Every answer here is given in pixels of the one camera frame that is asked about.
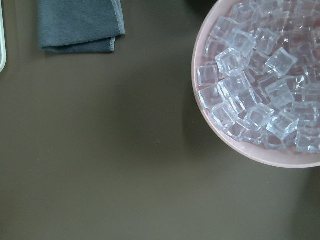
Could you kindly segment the clear ice cubes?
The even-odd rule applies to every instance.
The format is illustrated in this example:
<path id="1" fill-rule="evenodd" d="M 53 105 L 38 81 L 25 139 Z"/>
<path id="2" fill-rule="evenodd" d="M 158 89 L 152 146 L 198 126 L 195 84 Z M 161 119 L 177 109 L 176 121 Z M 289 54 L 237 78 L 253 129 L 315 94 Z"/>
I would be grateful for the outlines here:
<path id="1" fill-rule="evenodd" d="M 319 153 L 319 1 L 242 0 L 214 22 L 202 56 L 197 94 L 224 134 Z"/>

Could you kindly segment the pink bowl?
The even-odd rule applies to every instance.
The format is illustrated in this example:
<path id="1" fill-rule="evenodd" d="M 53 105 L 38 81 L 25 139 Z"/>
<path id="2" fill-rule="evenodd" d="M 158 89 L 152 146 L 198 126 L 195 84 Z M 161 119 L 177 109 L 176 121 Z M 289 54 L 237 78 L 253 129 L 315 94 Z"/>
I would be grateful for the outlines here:
<path id="1" fill-rule="evenodd" d="M 202 108 L 200 97 L 198 95 L 198 75 L 197 67 L 200 66 L 205 58 L 203 50 L 205 43 L 210 36 L 211 30 L 219 16 L 227 14 L 233 5 L 240 3 L 240 0 L 218 0 L 211 10 L 208 12 L 195 40 L 192 54 L 191 76 L 194 97 L 198 108 L 212 131 L 223 141 L 229 148 L 235 150 L 239 154 L 262 164 L 287 169 L 304 169 L 314 168 L 320 165 L 319 154 L 304 154 L 296 152 L 292 147 L 288 150 L 267 150 L 260 146 L 248 143 L 237 142 L 220 131 L 209 118 L 207 110 Z"/>

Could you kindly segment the grey folded cloth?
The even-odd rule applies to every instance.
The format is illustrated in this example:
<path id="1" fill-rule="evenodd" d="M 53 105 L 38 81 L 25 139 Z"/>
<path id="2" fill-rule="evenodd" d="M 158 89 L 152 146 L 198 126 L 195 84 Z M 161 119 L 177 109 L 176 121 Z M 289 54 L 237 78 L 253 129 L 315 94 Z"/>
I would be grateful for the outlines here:
<path id="1" fill-rule="evenodd" d="M 38 41 L 54 53 L 112 53 L 125 34 L 119 0 L 38 1 Z"/>

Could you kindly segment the white serving tray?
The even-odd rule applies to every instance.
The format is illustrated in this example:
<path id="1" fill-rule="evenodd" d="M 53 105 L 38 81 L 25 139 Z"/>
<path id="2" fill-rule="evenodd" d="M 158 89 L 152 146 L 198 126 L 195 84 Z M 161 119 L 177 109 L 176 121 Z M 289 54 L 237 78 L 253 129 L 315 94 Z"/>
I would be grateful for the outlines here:
<path id="1" fill-rule="evenodd" d="M 5 28 L 2 2 L 0 2 L 0 73 L 5 68 L 7 61 L 7 51 L 5 42 Z"/>

